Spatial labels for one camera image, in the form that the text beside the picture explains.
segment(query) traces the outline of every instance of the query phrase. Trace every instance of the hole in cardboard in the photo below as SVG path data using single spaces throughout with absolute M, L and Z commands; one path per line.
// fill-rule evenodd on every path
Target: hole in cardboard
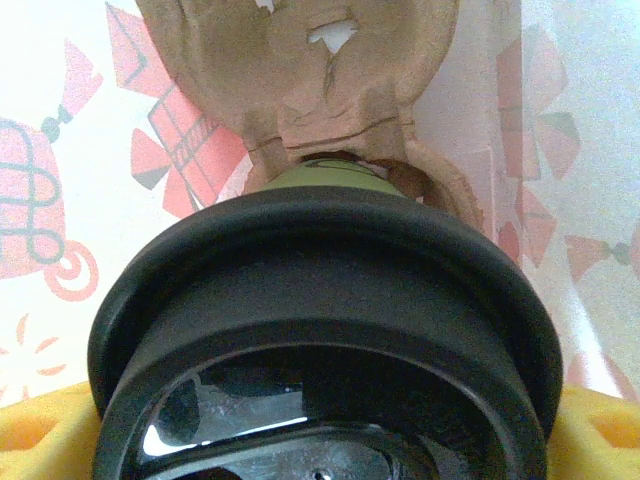
M 340 20 L 314 28 L 307 38 L 309 43 L 322 40 L 329 51 L 335 55 L 357 31 L 358 22 L 355 20 Z
M 267 7 L 269 13 L 273 13 L 274 11 L 273 0 L 256 0 L 256 5 L 258 7 Z

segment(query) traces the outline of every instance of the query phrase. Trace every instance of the black rim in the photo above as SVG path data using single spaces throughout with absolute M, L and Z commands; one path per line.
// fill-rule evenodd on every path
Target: black rim
M 513 359 L 548 438 L 562 383 L 560 348 L 544 307 L 518 267 L 480 234 L 442 212 L 391 195 L 340 187 L 289 188 L 240 197 L 179 222 L 145 247 L 109 292 L 90 335 L 89 375 L 100 414 L 105 414 L 153 319 L 202 274 L 203 266 L 292 236 L 327 232 L 435 261 L 472 292 L 479 308 L 490 312 L 491 329 Z M 131 379 L 140 371 L 149 375 L 157 370 L 153 362 L 146 368 L 125 375 L 116 396 L 131 390 Z

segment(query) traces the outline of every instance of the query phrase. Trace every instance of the yellow foam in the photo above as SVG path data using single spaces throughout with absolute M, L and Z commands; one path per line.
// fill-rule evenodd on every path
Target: yellow foam
M 88 383 L 0 410 L 0 480 L 87 480 L 100 418 Z
M 0 410 L 0 480 L 87 480 L 100 420 L 83 383 Z M 567 386 L 549 480 L 640 480 L 640 406 Z

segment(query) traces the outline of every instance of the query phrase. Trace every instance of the torn cardboard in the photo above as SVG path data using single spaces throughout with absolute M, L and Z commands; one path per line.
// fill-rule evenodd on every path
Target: torn cardboard
M 438 70 L 458 0 L 138 0 L 182 92 L 240 135 L 255 191 L 308 155 L 346 151 L 480 229 L 465 176 L 416 137 L 412 107 Z M 309 34 L 355 21 L 332 54 Z

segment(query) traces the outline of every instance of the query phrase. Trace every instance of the wrapping paper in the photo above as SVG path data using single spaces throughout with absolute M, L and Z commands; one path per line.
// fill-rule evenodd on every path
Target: wrapping paper
M 415 106 L 551 313 L 566 381 L 636 402 L 638 24 L 634 0 L 462 0 Z M 0 39 L 2 406 L 86 380 L 126 263 L 237 196 L 251 159 L 172 84 L 133 0 L 4 2 Z

